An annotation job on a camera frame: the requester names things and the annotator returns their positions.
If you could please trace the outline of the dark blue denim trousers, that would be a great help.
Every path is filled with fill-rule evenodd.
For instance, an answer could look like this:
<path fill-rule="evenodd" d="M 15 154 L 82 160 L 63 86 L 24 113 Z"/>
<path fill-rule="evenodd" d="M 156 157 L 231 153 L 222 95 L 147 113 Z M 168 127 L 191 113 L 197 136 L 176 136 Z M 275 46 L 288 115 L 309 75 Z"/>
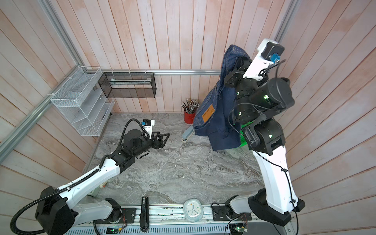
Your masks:
<path fill-rule="evenodd" d="M 220 79 L 205 97 L 193 121 L 195 134 L 208 137 L 213 151 L 238 148 L 241 145 L 240 124 L 231 125 L 228 122 L 231 110 L 236 105 L 237 93 L 234 88 L 224 84 L 226 75 L 234 69 L 240 57 L 249 58 L 249 55 L 244 49 L 230 45 L 222 60 Z"/>

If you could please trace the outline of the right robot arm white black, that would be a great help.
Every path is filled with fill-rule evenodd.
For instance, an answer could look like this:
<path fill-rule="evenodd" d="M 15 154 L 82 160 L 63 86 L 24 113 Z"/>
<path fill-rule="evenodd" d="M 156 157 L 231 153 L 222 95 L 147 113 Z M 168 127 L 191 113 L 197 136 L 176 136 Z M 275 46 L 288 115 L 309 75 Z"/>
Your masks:
<path fill-rule="evenodd" d="M 292 107 L 289 79 L 269 79 L 262 70 L 261 81 L 244 78 L 252 64 L 240 57 L 234 69 L 225 77 L 225 86 L 235 88 L 237 103 L 230 111 L 228 122 L 241 125 L 240 135 L 256 157 L 265 187 L 254 196 L 234 196 L 226 204 L 233 213 L 253 213 L 258 218 L 279 226 L 291 221 L 291 212 L 300 212 L 304 201 L 292 187 L 287 167 L 285 137 L 281 125 L 274 117 Z"/>

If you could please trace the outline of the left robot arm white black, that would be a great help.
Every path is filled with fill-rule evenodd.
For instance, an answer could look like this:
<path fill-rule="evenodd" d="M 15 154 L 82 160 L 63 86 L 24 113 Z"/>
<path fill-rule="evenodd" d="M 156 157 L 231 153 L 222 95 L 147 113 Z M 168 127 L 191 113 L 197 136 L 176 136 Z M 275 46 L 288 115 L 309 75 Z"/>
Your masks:
<path fill-rule="evenodd" d="M 107 198 L 99 203 L 79 206 L 78 203 L 102 183 L 121 174 L 136 160 L 150 153 L 150 149 L 164 148 L 170 134 L 153 131 L 155 121 L 130 119 L 139 129 L 124 129 L 119 143 L 111 154 L 103 156 L 100 164 L 58 188 L 44 189 L 39 199 L 22 207 L 10 221 L 10 230 L 17 235 L 63 235 L 71 227 L 95 220 L 118 222 L 121 219 L 121 207 L 113 199 Z M 41 230 L 23 231 L 17 227 L 19 217 L 31 207 L 36 206 L 35 218 L 42 226 Z"/>

